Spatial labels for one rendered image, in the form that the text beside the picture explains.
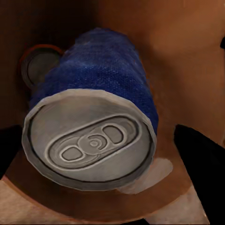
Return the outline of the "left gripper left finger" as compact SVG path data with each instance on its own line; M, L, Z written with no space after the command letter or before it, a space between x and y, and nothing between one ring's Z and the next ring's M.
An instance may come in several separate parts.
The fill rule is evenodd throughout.
M0 130L0 180L22 146L22 133L20 125Z

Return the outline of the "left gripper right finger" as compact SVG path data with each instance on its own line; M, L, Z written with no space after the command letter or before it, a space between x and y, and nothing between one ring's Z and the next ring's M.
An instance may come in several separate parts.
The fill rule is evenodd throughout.
M182 125L176 126L174 142L210 225L225 225L225 149Z

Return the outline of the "trash can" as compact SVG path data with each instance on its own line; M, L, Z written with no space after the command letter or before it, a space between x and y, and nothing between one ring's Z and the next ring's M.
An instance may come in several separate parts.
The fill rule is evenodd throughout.
M225 139L225 0L0 0L0 130L20 125L30 105L18 63L34 45L65 51L95 28L114 29L136 46L159 124L154 159L172 172L150 188L82 191L43 176L20 147L1 178L24 199L60 218L121 225L149 217L192 187L174 142L176 126Z

